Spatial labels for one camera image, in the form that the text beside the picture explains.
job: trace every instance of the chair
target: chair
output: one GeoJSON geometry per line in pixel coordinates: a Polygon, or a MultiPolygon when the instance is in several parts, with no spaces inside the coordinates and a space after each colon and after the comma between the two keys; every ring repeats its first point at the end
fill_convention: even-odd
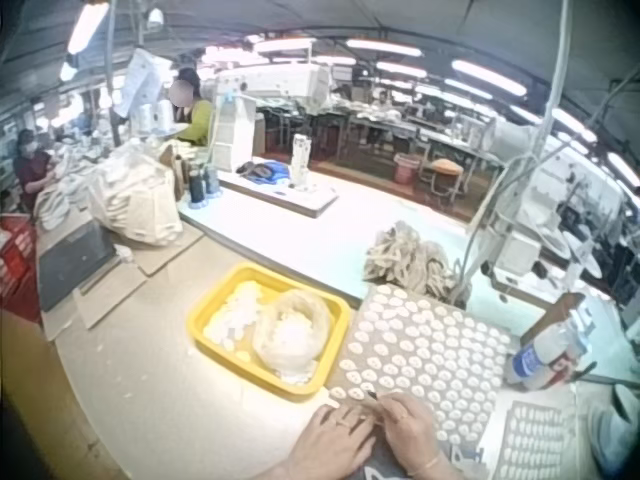
{"type": "Polygon", "coordinates": [[[421,168],[421,177],[430,185],[431,193],[448,198],[453,204],[460,191],[464,168],[447,158],[439,158],[421,168]]]}

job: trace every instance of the red shirt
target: red shirt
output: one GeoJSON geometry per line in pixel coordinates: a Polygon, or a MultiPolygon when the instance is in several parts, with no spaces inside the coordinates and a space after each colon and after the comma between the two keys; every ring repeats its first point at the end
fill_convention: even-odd
{"type": "Polygon", "coordinates": [[[49,160],[51,160],[51,155],[42,151],[36,151],[32,159],[16,158],[13,160],[13,170],[22,187],[22,201],[30,212],[33,212],[36,206],[38,193],[27,193],[25,187],[27,183],[37,182],[47,176],[49,160]]]}

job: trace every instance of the person's left hand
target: person's left hand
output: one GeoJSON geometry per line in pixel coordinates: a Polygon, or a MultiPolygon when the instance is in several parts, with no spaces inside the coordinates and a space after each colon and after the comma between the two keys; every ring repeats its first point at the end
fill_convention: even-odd
{"type": "Polygon", "coordinates": [[[371,456],[375,443],[375,437],[367,439],[374,418],[358,425],[361,411],[345,405],[316,410],[282,464],[287,480],[338,480],[355,472],[371,456]]]}

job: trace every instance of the ceiling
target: ceiling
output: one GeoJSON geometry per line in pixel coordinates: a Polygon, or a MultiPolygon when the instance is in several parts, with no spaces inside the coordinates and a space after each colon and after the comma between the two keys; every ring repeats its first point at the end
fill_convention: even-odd
{"type": "MultiPolygon", "coordinates": [[[[58,73],[82,2],[11,3],[16,6],[14,12],[10,11],[11,6],[2,7],[5,38],[0,38],[0,59],[4,58],[0,64],[0,113],[60,86],[58,73]],[[19,11],[17,6],[22,3],[24,8],[19,11]],[[11,35],[12,25],[18,25],[15,35],[11,35]]],[[[451,59],[466,58],[521,81],[529,87],[526,106],[530,110],[541,110],[546,100],[546,82],[553,75],[556,59],[561,5],[560,0],[143,0],[143,3],[162,8],[169,27],[145,37],[145,47],[156,54],[172,57],[265,31],[304,30],[317,37],[331,37],[337,41],[322,42],[319,46],[337,50],[342,50],[341,38],[381,35],[422,48],[424,57],[403,61],[424,66],[430,73],[454,75],[451,59]]],[[[563,106],[578,118],[584,120],[612,82],[624,77],[640,61],[639,3],[574,0],[563,106]]],[[[135,4],[135,0],[118,2],[116,63],[126,62],[135,43],[131,16],[135,4]]],[[[105,23],[80,54],[81,74],[102,70],[105,23]]],[[[601,138],[618,149],[625,148],[624,142],[628,142],[626,148],[631,156],[636,161],[640,158],[639,82],[612,102],[605,127],[597,131],[601,138]]]]}

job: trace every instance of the green shirt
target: green shirt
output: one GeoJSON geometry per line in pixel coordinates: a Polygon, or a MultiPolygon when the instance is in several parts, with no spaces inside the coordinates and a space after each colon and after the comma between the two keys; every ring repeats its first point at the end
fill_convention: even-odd
{"type": "Polygon", "coordinates": [[[191,124],[177,135],[178,139],[187,140],[199,146],[208,145],[212,110],[211,102],[204,99],[198,100],[191,111],[191,124]]]}

